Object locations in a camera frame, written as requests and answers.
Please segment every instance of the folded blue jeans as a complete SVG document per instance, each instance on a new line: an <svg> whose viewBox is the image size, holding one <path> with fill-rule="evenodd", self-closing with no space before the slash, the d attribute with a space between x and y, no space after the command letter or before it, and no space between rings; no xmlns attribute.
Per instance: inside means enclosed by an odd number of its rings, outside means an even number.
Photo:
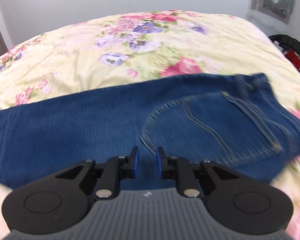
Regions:
<svg viewBox="0 0 300 240"><path fill-rule="evenodd" d="M300 120L264 74L181 75L85 91L0 111L0 182L16 188L84 159L105 162L140 147L123 189L171 187L155 149L209 159L270 182L300 154Z"/></svg>

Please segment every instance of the mattress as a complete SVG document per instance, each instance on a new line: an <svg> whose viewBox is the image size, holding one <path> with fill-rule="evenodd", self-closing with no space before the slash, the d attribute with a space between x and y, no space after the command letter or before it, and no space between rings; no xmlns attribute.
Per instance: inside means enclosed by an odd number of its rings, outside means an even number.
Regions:
<svg viewBox="0 0 300 240"><path fill-rule="evenodd" d="M115 15L41 34L2 55L0 110L173 75L260 72L300 119L300 74L250 22L180 10ZM272 185L293 201L287 232L300 240L300 156ZM0 239L9 232L1 204L10 191L0 184Z"/></svg>

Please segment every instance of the denim fabric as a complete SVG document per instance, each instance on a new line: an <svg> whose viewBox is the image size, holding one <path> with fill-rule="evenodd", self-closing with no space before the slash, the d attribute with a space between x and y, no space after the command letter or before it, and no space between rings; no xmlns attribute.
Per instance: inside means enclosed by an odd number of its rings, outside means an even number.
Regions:
<svg viewBox="0 0 300 240"><path fill-rule="evenodd" d="M105 162L140 147L138 178L123 189L173 186L155 149L210 159L270 182L300 154L300 120L264 74L183 75L86 91L0 111L0 182L16 188L83 159Z"/></svg>

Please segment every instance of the black circular joint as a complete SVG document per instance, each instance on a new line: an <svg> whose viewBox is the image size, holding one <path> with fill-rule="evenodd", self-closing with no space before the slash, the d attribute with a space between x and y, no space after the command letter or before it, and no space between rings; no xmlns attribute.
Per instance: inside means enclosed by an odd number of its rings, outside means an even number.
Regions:
<svg viewBox="0 0 300 240"><path fill-rule="evenodd" d="M26 209L36 214L53 212L61 203L62 198L58 194L48 191L31 194L25 199Z"/></svg>
<svg viewBox="0 0 300 240"><path fill-rule="evenodd" d="M258 192L243 192L234 197L233 204L242 212L259 214L271 206L271 200Z"/></svg>

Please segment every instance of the belt loop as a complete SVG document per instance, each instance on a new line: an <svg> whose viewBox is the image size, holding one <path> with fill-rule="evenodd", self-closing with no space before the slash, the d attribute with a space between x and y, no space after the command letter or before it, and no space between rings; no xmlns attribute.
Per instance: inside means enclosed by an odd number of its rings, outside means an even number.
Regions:
<svg viewBox="0 0 300 240"><path fill-rule="evenodd" d="M237 83L240 98L243 101L249 101L248 86L247 86L247 82L244 79L244 75L235 75L234 79L235 82Z"/></svg>

